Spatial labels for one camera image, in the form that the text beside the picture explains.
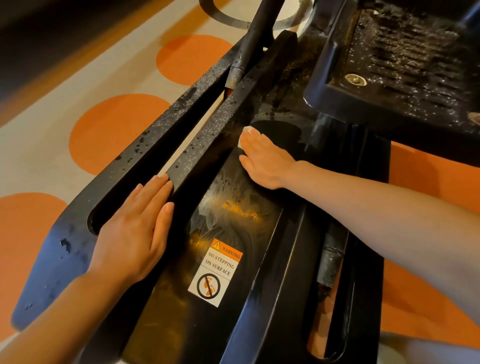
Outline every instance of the warning triangle symbol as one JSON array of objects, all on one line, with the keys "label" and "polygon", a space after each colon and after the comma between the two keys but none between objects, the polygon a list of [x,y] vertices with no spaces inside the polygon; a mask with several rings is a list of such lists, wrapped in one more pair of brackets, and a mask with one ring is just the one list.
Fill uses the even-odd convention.
[{"label": "warning triangle symbol", "polygon": [[215,244],[212,245],[212,248],[217,249],[218,251],[220,251],[220,242],[217,241]]}]

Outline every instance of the orange warning header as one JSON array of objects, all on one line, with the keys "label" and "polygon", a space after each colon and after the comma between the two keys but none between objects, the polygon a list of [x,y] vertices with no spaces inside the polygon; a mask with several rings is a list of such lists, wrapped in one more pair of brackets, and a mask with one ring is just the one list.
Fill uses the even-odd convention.
[{"label": "orange warning header", "polygon": [[240,261],[241,256],[243,255],[242,252],[232,248],[230,245],[226,245],[224,242],[221,242],[218,239],[213,239],[211,247],[237,262]]}]

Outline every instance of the hand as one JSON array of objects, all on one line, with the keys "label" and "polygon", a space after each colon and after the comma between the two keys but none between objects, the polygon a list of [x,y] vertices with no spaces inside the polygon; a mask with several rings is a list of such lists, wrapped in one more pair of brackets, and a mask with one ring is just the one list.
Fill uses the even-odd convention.
[{"label": "hand", "polygon": [[240,163],[250,178],[271,190],[284,187],[282,179],[290,173],[293,157],[255,129],[244,131],[240,143],[246,154],[240,156]]},{"label": "hand", "polygon": [[100,230],[87,274],[124,289],[146,277],[167,244],[173,183],[165,174],[139,184]]}]

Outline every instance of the screw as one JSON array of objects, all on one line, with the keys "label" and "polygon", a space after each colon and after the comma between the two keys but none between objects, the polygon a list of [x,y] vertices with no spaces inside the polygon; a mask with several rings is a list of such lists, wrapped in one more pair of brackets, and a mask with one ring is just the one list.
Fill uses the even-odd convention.
[{"label": "screw", "polygon": [[347,74],[345,76],[345,79],[355,86],[365,86],[367,84],[367,80],[365,80],[362,76],[358,76],[354,73]]},{"label": "screw", "polygon": [[480,125],[480,112],[469,112],[467,116],[470,121],[473,121],[475,124]]}]

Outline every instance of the warning sticker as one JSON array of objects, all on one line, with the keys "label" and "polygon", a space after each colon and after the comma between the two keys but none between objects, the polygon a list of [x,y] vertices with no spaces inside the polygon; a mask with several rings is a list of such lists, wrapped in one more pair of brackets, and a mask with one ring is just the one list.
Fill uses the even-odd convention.
[{"label": "warning sticker", "polygon": [[188,291],[218,307],[243,253],[214,239]]}]

